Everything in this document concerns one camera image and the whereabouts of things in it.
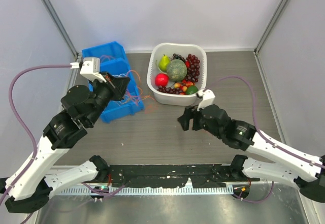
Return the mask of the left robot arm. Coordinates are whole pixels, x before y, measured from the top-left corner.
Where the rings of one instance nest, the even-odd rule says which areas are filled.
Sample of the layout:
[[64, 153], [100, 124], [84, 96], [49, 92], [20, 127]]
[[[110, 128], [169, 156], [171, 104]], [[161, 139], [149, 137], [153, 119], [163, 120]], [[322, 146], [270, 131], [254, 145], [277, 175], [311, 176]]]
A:
[[91, 82], [92, 89], [75, 85], [61, 99], [63, 110], [43, 130], [32, 164], [23, 166], [10, 178], [1, 179], [1, 194], [8, 195], [5, 206], [10, 213], [33, 213], [57, 193], [78, 183], [104, 182], [109, 166], [98, 155], [68, 171], [46, 176], [50, 168], [94, 127], [110, 101], [124, 98], [130, 77], [114, 77], [108, 72]]

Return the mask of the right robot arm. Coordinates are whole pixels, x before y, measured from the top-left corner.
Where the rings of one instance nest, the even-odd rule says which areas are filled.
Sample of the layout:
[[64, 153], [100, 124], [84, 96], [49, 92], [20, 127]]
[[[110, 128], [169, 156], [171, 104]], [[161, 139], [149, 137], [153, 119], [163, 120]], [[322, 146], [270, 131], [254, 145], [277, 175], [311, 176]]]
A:
[[217, 105], [186, 107], [177, 119], [182, 129], [204, 129], [225, 145], [262, 156], [269, 163], [237, 155], [229, 174], [236, 181], [260, 178], [286, 184], [303, 196], [324, 202], [324, 157], [310, 155], [274, 140], [247, 122], [231, 119]]

